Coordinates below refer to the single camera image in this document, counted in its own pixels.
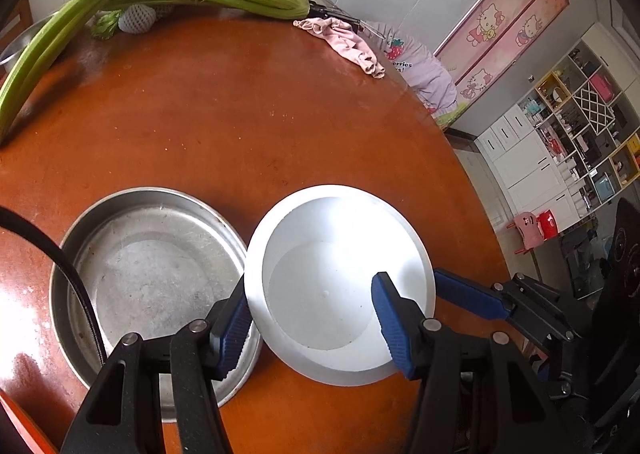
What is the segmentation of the pink bear-face plastic plate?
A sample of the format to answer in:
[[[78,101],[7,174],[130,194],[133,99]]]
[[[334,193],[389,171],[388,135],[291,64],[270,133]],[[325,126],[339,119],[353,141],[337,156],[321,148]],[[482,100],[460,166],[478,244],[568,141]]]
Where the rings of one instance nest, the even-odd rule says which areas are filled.
[[[1,391],[1,452],[58,452],[28,414],[4,391]]]

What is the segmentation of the steel pan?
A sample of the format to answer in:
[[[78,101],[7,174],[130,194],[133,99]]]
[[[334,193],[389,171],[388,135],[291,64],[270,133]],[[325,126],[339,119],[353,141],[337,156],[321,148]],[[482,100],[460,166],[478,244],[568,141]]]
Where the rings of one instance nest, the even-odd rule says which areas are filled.
[[[89,207],[61,243],[92,303],[106,353],[126,333],[172,335],[205,318],[244,273],[246,245],[206,203],[169,188],[130,188]],[[50,309],[65,359],[88,389],[101,363],[80,303],[55,266]],[[219,407],[250,377],[262,348],[250,326],[238,367],[213,382]]]

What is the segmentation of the white plastic plate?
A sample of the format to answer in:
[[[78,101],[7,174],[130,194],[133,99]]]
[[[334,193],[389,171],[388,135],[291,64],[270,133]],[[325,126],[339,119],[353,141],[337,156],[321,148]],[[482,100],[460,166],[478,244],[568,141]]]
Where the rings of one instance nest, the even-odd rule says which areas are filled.
[[[268,211],[250,238],[244,289],[271,351],[315,382],[357,387],[395,373],[372,304],[372,278],[435,313],[430,258],[392,205],[344,185],[304,188]]]

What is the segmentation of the pink small stool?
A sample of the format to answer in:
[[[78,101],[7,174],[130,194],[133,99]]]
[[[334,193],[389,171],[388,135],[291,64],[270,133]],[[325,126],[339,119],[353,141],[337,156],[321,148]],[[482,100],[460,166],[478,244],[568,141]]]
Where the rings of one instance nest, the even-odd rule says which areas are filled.
[[[514,254],[524,255],[526,252],[533,250],[544,244],[544,234],[542,234],[537,217],[531,212],[525,211],[517,214],[507,225],[506,228],[517,229],[520,234],[522,244]]]

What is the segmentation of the white shelf cabinet unit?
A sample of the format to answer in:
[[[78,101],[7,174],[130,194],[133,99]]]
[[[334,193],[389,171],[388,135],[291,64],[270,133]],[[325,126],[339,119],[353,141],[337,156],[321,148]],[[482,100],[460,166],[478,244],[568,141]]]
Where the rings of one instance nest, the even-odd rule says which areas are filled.
[[[594,23],[475,143],[514,214],[565,231],[639,181],[638,66]]]

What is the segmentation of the lilac child's garment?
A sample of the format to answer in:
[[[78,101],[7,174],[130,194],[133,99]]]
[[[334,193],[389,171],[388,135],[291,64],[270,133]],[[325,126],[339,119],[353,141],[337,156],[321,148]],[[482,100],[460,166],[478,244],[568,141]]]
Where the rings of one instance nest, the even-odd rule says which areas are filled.
[[[434,117],[457,107],[457,88],[446,67],[416,38],[374,21],[362,21],[361,33],[383,52],[412,92]]]

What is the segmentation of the pink patterned cloth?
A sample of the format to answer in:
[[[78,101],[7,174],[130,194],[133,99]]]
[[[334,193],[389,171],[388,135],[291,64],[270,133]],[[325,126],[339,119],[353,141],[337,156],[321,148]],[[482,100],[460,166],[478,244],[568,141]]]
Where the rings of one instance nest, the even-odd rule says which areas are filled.
[[[385,68],[375,53],[348,23],[338,18],[304,18],[294,21],[293,25],[325,41],[341,58],[358,65],[366,75],[375,79],[385,76]]]

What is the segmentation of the pink Hello Kitty cabinet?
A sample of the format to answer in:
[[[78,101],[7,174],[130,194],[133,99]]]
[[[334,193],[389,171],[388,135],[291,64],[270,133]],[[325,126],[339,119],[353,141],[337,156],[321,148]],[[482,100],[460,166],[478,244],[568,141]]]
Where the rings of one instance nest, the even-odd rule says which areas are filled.
[[[436,51],[454,80],[457,107],[479,99],[569,4],[480,0]]]

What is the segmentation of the large celery bunch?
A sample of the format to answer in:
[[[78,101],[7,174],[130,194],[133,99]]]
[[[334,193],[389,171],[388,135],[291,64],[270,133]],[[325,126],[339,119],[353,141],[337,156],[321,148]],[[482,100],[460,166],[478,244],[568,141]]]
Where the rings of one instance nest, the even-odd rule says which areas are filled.
[[[23,104],[70,40],[110,0],[70,0],[36,33],[1,87],[1,135],[7,136]]]

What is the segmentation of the steel mixing bowl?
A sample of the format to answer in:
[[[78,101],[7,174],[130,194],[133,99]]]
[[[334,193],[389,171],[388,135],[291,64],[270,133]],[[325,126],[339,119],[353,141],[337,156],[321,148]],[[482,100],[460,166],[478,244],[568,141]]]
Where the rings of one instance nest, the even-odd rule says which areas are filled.
[[[35,22],[34,24],[32,24],[32,26],[29,26],[29,28],[23,30],[2,51],[0,65],[7,74],[12,70],[14,65],[20,59],[23,51],[29,46],[35,36],[38,35],[38,32],[40,32],[40,30],[43,29],[43,26],[47,24],[48,21],[52,20],[54,16],[55,13],[52,13],[46,18]]]

